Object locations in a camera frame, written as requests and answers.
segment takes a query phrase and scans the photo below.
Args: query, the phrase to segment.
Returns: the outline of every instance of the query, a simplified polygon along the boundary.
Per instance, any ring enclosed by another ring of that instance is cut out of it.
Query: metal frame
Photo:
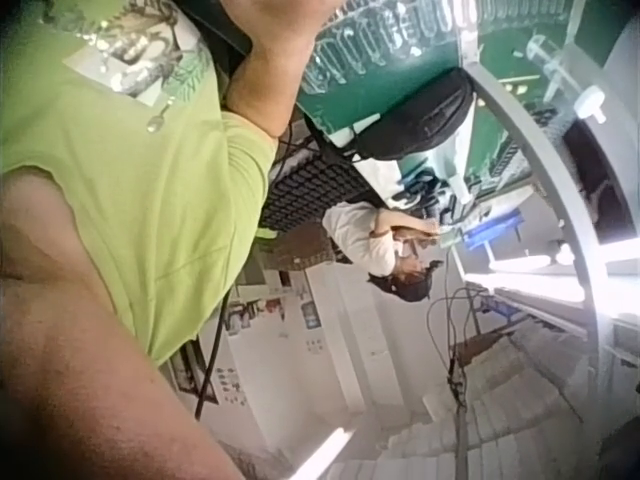
[[[607,270],[596,254],[598,239],[587,207],[558,152],[536,125],[523,106],[482,65],[466,66],[480,98],[503,124],[511,137],[521,146],[534,174],[547,192],[558,216],[564,220],[564,234],[575,255],[577,277],[585,289],[585,316],[589,325],[589,382],[588,419],[583,436],[583,465],[585,472],[593,472],[593,465],[601,443],[602,419],[599,405],[606,390],[611,362],[607,346],[613,341],[613,326],[604,314]]]

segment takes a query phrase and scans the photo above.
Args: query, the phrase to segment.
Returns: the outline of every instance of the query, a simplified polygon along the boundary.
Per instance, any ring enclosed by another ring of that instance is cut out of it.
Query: dark hair
[[[433,284],[433,272],[442,266],[439,260],[432,261],[415,282],[400,282],[393,276],[376,277],[369,274],[369,283],[375,285],[385,293],[394,295],[409,303],[421,302],[429,298]]]

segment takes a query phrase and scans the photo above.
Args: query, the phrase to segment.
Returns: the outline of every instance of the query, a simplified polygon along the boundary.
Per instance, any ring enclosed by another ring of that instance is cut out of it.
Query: graphic print on shirt
[[[150,107],[162,94],[167,105],[188,102],[212,66],[198,31],[168,0],[129,0],[108,19],[87,18],[77,6],[56,12],[55,0],[45,4],[43,23],[87,42],[68,66]]]

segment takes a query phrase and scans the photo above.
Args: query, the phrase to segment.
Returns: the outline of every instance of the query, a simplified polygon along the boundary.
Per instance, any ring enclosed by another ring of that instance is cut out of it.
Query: lime green shirt
[[[3,45],[2,171],[52,175],[118,317],[163,363],[240,272],[275,142],[221,112],[209,52],[166,0],[29,3]]]

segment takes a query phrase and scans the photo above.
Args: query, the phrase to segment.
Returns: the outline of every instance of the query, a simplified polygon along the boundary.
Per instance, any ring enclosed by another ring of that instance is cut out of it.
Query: black bag
[[[352,147],[362,158],[401,160],[444,143],[464,123],[473,83],[462,68],[435,78],[359,133]]]

